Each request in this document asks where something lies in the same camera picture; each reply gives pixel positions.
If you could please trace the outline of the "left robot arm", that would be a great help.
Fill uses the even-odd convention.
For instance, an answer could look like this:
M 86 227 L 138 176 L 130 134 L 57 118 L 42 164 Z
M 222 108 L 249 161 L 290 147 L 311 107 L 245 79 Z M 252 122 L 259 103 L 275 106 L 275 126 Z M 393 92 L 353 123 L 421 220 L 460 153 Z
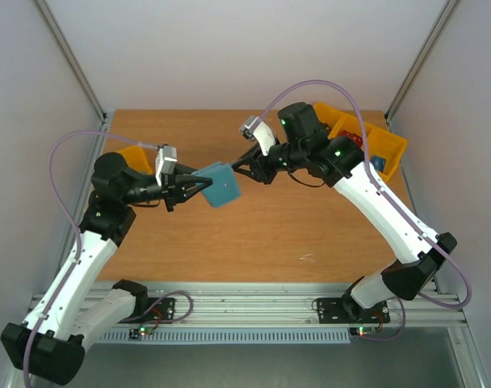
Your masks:
M 65 386 L 82 366 L 88 349 L 118 323 L 145 319 L 155 307 L 146 286 L 119 280 L 88 311 L 81 305 L 97 276 L 120 248 L 136 219 L 134 205 L 164 202 L 168 211 L 210 188 L 213 179 L 181 165 L 167 148 L 158 152 L 152 175 L 132 169 L 124 156 L 99 157 L 91 177 L 93 192 L 81 222 L 74 223 L 75 243 L 61 270 L 21 323 L 9 323 L 1 342 L 11 363 L 23 374 Z

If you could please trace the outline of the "teal leather card holder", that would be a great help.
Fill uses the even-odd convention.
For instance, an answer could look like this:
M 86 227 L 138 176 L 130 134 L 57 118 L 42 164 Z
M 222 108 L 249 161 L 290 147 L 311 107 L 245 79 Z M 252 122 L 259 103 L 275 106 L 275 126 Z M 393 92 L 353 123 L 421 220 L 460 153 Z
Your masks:
M 205 188 L 202 194 L 213 208 L 225 206 L 241 196 L 241 189 L 229 163 L 215 162 L 192 172 L 191 175 L 212 180 L 212 184 Z

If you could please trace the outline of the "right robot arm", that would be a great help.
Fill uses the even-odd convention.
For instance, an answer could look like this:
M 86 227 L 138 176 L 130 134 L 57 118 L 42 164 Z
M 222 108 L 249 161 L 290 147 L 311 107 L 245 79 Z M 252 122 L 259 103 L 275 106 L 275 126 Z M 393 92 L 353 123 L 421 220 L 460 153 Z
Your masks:
M 457 246 L 455 237 L 437 233 L 413 214 L 364 160 L 349 137 L 329 137 L 312 105 L 299 102 L 282 109 L 279 121 L 287 140 L 280 142 L 257 116 L 240 127 L 254 143 L 233 169 L 257 182 L 270 184 L 278 173 L 305 169 L 352 203 L 380 232 L 396 256 L 384 269 L 363 276 L 342 295 L 341 309 L 352 322 L 392 297 L 412 301 L 443 266 Z

